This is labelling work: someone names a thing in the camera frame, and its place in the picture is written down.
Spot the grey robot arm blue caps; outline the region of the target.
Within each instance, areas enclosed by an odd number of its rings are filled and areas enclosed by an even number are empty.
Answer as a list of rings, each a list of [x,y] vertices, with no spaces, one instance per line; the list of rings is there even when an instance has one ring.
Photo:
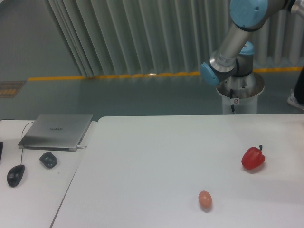
[[[219,49],[212,53],[209,62],[200,67],[202,77],[213,86],[240,71],[237,57],[241,49],[270,16],[280,10],[304,16],[302,0],[232,0],[229,9],[232,24],[226,37]]]

